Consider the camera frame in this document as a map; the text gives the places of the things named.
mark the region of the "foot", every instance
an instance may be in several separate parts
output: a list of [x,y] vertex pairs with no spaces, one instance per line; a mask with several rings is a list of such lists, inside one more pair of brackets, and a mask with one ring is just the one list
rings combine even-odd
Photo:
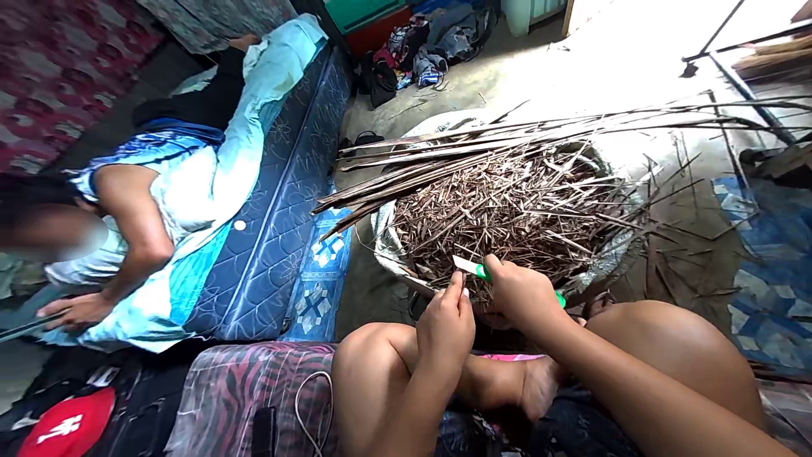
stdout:
[[256,45],[258,42],[259,38],[249,33],[248,35],[245,35],[242,38],[235,38],[234,40],[230,40],[228,42],[228,45],[231,47],[235,47],[243,52],[247,52],[249,46]]
[[567,373],[548,356],[517,363],[525,365],[521,409],[531,422],[535,422],[541,419],[553,404],[553,398],[558,392],[559,385],[566,379]]

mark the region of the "blue mattress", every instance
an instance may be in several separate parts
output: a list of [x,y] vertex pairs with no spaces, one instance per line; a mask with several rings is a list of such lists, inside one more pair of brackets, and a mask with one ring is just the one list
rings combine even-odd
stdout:
[[277,338],[325,195],[350,94],[346,56],[325,47],[266,135],[257,184],[231,222],[184,328],[229,341]]

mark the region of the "clothes pile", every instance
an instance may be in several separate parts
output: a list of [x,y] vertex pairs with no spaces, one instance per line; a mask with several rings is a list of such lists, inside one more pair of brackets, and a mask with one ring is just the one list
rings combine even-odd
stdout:
[[477,56],[496,18],[488,3],[474,8],[459,2],[412,16],[392,30],[381,49],[361,60],[361,93],[369,94],[377,108],[413,82],[420,87],[440,83],[449,65]]

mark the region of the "blue patterned rug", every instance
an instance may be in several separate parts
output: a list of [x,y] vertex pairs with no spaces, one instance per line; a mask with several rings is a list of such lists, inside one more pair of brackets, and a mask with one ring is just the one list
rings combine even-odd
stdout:
[[335,340],[335,312],[350,264],[352,227],[323,242],[319,238],[350,214],[348,209],[330,209],[316,216],[310,235],[310,249],[299,267],[288,309],[291,328],[279,339],[288,342],[332,342]]
[[714,180],[719,204],[758,262],[742,261],[728,304],[734,343],[783,374],[812,372],[812,192],[753,180]]

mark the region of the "hand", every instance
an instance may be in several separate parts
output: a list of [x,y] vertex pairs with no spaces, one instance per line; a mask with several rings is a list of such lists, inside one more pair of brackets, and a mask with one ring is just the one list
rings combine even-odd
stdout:
[[485,257],[494,291],[494,305],[515,327],[537,327],[559,318],[569,319],[561,308],[555,290],[547,276],[513,262],[499,261],[495,255]]
[[462,370],[471,353],[475,325],[469,292],[462,272],[451,275],[451,284],[436,293],[417,321],[417,365],[444,373]]
[[68,332],[84,330],[98,324],[113,311],[114,302],[105,298],[102,293],[80,295],[75,298],[62,298],[37,311],[37,317],[50,316],[67,309],[59,319],[45,325],[48,330],[64,325]]

